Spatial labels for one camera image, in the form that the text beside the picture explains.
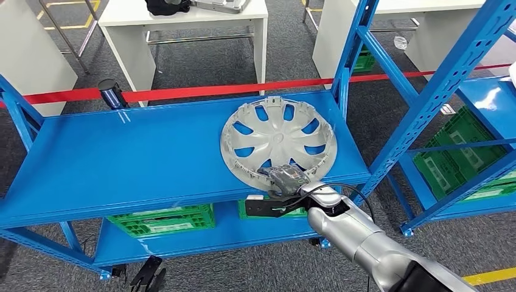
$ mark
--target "red barrier tape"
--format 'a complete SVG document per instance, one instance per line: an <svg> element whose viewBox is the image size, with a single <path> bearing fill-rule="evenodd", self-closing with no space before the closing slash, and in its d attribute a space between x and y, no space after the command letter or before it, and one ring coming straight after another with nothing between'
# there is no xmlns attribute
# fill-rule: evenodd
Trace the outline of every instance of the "red barrier tape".
<svg viewBox="0 0 516 292"><path fill-rule="evenodd" d="M488 66L478 66L474 70L492 69L509 67L511 64L498 64ZM405 77L421 77L425 75L434 74L435 71L425 72L405 72ZM376 80L387 80L389 77L386 74L372 74L352 76L350 82L368 82ZM128 102L138 102L141 100L163 100L163 99L183 99L186 97L198 96L217 96L223 94L235 94L256 92L261 90L277 90L286 88L306 87L331 84L332 78L327 79L304 79L304 80L289 80L276 81L258 84L241 84L241 85L218 85L218 86L201 86L201 87L187 87L187 88L172 88L172 89L155 89L148 91L124 92L124 98ZM73 89L68 91L50 92L42 94L33 94L24 96L25 99L31 103L49 103L49 102L74 102L79 100L99 99L100 92L97 88L83 88Z"/></svg>

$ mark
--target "shelf crossbeam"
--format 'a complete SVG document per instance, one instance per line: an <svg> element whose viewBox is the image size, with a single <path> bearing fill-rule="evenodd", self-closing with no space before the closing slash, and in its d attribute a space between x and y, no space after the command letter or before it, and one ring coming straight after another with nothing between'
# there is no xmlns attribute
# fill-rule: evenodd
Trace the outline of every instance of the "shelf crossbeam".
<svg viewBox="0 0 516 292"><path fill-rule="evenodd" d="M398 68L389 54L387 54L382 45L372 35L371 31L369 31L367 27L359 26L357 33L374 56L376 62L380 64L385 74L389 76L392 84L396 89L398 89L398 92L401 94L405 102L409 106L412 105L417 98L418 93L412 84L410 84L408 79L403 75L400 68Z"/></svg>

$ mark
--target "gray laptop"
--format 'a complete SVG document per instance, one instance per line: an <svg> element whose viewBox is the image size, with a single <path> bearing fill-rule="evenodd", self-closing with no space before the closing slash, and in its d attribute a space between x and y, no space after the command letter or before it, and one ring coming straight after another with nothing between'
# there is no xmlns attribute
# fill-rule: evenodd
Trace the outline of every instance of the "gray laptop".
<svg viewBox="0 0 516 292"><path fill-rule="evenodd" d="M202 9L237 14L252 0L192 0L192 5Z"/></svg>

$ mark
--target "yellow floor line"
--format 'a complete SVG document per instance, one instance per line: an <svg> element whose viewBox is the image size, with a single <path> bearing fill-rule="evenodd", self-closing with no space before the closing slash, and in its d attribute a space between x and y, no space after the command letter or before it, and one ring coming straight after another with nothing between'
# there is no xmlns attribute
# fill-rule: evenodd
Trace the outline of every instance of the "yellow floor line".
<svg viewBox="0 0 516 292"><path fill-rule="evenodd" d="M516 278L516 268L501 269L498 271L492 271L477 275L471 275L463 277L463 279L473 286L498 282L502 280L508 280Z"/></svg>
<svg viewBox="0 0 516 292"><path fill-rule="evenodd" d="M301 4L303 4L303 7L306 6L306 0L301 0ZM310 11L313 11L313 12L322 12L323 10L322 9L311 9L309 7Z"/></svg>
<svg viewBox="0 0 516 292"><path fill-rule="evenodd" d="M99 8L100 6L100 0L92 0L90 1L90 3L93 4L93 11L97 11L97 9ZM53 5L65 5L65 4L84 4L84 1L74 1L74 2L51 2L51 3L47 3L46 6L47 8L49 8L50 6L53 6ZM36 17L37 20L40 20L41 17L44 15L44 11L42 10L38 16ZM61 29L87 29L89 28L89 25L91 24L91 21L93 20L93 16L91 15L91 13L89 14L89 17L88 19L86 20L86 23L83 25L83 26L61 26ZM55 27L44 27L45 30L54 30Z"/></svg>

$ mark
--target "black bag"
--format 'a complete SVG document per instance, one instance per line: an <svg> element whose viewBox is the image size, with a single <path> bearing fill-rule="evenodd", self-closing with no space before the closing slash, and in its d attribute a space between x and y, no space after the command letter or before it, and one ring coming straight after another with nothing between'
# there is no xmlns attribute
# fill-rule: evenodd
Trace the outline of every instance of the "black bag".
<svg viewBox="0 0 516 292"><path fill-rule="evenodd" d="M173 15L176 12L188 12L190 10L190 0L177 0L179 4L169 4L165 0L145 0L147 10L155 16Z"/></svg>

